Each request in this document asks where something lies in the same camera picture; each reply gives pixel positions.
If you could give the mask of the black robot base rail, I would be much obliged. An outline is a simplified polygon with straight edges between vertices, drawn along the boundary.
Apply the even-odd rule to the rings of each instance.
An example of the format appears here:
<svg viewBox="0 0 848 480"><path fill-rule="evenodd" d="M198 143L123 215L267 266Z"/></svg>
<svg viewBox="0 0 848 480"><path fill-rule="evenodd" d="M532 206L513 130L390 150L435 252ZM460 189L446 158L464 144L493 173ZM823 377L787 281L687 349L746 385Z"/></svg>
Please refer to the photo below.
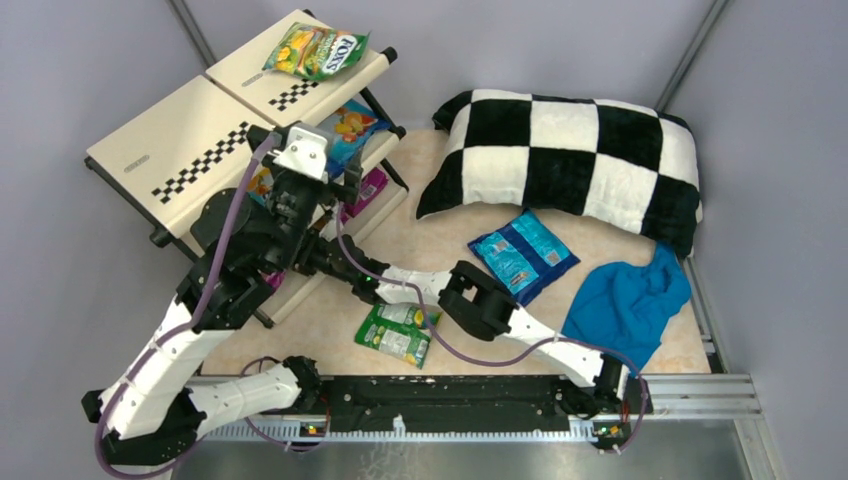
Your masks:
<svg viewBox="0 0 848 480"><path fill-rule="evenodd" d="M623 407L562 376L328 376L307 412L259 414L210 441L332 443L582 443L622 445L655 408L636 380Z"/></svg>

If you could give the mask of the purple grape candy bag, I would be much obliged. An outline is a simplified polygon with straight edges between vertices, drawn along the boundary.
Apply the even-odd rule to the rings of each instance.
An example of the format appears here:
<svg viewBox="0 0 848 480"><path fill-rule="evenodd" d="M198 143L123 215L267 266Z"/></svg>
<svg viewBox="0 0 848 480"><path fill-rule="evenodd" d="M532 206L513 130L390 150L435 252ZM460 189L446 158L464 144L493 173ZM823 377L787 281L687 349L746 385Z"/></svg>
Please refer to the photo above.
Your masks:
<svg viewBox="0 0 848 480"><path fill-rule="evenodd" d="M276 271L273 273L263 273L262 277L264 281L272 288L273 291L276 291L280 288L282 283L285 280L286 272L285 271Z"/></svg>
<svg viewBox="0 0 848 480"><path fill-rule="evenodd" d="M344 207L347 218L353 218L362 213L388 185L387 174L379 167L366 174L360 186L359 194L352 205Z"/></svg>

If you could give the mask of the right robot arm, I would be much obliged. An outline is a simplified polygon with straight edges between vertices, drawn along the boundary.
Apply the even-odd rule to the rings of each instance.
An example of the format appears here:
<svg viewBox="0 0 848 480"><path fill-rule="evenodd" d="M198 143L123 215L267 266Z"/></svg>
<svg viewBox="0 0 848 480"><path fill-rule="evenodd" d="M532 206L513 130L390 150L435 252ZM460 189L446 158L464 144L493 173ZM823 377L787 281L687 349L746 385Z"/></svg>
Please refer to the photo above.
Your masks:
<svg viewBox="0 0 848 480"><path fill-rule="evenodd" d="M501 283L467 261L447 271L407 270L366 256L347 234L327 240L309 233L291 266L304 275L320 272L346 282L354 296L371 305L415 304L442 311L478 340L504 338L527 346L598 399L624 399L631 369L621 359L544 325Z"/></svg>

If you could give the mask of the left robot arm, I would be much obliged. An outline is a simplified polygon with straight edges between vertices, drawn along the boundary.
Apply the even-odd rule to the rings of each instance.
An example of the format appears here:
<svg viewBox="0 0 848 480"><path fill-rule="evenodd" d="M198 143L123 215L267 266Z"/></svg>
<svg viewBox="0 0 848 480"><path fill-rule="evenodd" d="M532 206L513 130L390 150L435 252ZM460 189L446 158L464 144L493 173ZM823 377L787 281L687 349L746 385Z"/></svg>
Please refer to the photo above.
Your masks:
<svg viewBox="0 0 848 480"><path fill-rule="evenodd" d="M265 412L308 413L319 403L322 381L304 356L228 382L190 385L209 354L274 295L272 274L321 273L373 295L373 281L344 257L352 238L323 237L313 218L317 209L334 216L339 205L355 202L361 154L333 175L332 142L321 130L301 122L254 125L245 138L251 150L246 174L259 167L271 172L268 198L253 200L241 181L206 201L191 228L204 253L178 285L160 326L118 380L82 398L96 427L96 458L115 478L156 477L223 425Z"/></svg>

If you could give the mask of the blue mint candy bag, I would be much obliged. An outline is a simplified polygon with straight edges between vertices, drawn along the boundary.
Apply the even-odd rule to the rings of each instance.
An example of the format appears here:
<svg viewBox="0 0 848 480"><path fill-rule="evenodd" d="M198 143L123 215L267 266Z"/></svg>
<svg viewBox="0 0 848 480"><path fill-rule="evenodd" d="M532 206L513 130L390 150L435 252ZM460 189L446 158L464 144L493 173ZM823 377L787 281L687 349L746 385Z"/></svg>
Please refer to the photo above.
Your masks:
<svg viewBox="0 0 848 480"><path fill-rule="evenodd" d="M529 209L470 241L468 248L524 307L580 263L580 258Z"/></svg>

